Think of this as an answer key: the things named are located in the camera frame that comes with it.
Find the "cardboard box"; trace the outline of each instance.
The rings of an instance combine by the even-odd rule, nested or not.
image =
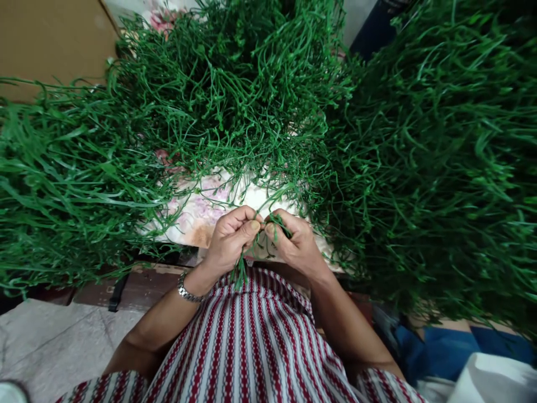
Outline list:
[[[0,77],[64,85],[104,83],[119,30],[98,0],[0,2]],[[0,97],[31,102],[40,87],[0,83]]]

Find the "hand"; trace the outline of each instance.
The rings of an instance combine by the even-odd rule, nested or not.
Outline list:
[[[309,223],[282,209],[275,210],[272,214],[279,214],[283,224],[293,235],[291,239],[287,239],[279,225],[269,223],[265,226],[265,233],[278,249],[281,258],[308,278],[315,278],[330,272],[315,243]]]
[[[248,206],[239,207],[220,217],[203,266],[218,276],[231,271],[243,247],[246,250],[251,246],[262,223],[262,217]]]

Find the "wristwatch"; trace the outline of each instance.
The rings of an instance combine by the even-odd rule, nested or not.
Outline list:
[[[197,297],[195,295],[192,295],[189,293],[185,288],[185,277],[186,275],[190,273],[190,271],[183,271],[181,275],[179,276],[179,280],[177,282],[177,291],[179,292],[179,295],[190,302],[202,302],[205,299],[205,296]]]

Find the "blue fabric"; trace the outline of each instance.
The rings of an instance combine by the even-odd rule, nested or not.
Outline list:
[[[516,359],[530,365],[533,363],[534,351],[526,339],[483,327],[470,329],[482,353]]]
[[[477,352],[500,355],[530,363],[531,345],[522,337],[492,329],[471,327],[472,333],[458,330],[425,328],[425,342],[414,332],[399,326],[395,337],[399,344],[399,364],[408,383],[416,386],[427,376],[456,382],[468,358]]]

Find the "wrist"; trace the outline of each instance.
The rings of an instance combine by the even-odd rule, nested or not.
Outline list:
[[[185,276],[185,289],[196,297],[202,297],[211,291],[220,276],[199,264]]]
[[[312,267],[307,278],[311,285],[325,285],[333,280],[337,281],[336,277],[324,261],[317,264],[315,267]]]

